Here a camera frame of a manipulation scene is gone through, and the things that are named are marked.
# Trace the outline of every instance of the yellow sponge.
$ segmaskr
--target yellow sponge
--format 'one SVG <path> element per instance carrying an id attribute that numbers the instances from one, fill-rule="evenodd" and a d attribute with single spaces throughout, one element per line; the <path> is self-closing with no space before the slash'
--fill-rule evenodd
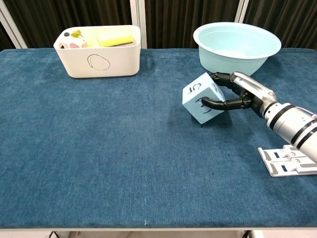
<path id="1" fill-rule="evenodd" d="M 98 32 L 98 41 L 103 47 L 129 44 L 133 42 L 133 31 L 126 26 L 104 28 Z"/>

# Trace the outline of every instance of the robotic hand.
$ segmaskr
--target robotic hand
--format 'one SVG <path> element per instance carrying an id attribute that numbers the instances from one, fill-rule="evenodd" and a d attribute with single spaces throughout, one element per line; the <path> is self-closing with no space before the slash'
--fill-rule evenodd
<path id="1" fill-rule="evenodd" d="M 272 90 L 244 73 L 217 72 L 211 77 L 217 85 L 232 89 L 239 98 L 224 102 L 202 98 L 204 106 L 222 111 L 252 108 L 259 117 L 267 120 L 271 130 L 317 163 L 316 115 L 290 103 L 278 103 Z"/>

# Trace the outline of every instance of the foam cube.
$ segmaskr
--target foam cube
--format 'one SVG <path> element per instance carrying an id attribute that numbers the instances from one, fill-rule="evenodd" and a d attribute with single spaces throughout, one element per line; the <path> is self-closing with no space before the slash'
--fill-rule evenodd
<path id="1" fill-rule="evenodd" d="M 183 88 L 183 106 L 200 124 L 223 112 L 204 106 L 201 101 L 203 97 L 209 97 L 215 101 L 225 101 L 223 92 L 207 73 Z"/>

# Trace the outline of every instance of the white storage box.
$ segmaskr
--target white storage box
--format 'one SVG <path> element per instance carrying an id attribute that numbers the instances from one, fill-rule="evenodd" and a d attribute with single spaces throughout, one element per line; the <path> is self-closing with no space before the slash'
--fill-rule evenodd
<path id="1" fill-rule="evenodd" d="M 102 28 L 122 26 L 72 27 L 64 30 L 54 43 L 54 48 L 67 73 L 73 78 L 110 77 L 134 75 L 140 68 L 141 31 L 133 25 L 131 28 L 134 42 L 115 47 L 101 47 L 97 32 Z M 63 48 L 64 34 L 80 30 L 87 48 Z"/>

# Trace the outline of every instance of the plastic bowl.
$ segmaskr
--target plastic bowl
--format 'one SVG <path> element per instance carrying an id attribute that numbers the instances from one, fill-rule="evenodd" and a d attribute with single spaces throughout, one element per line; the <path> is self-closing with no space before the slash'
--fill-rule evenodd
<path id="1" fill-rule="evenodd" d="M 281 49 L 281 41 L 260 27 L 235 22 L 203 25 L 194 32 L 202 66 L 210 72 L 257 71 Z"/>

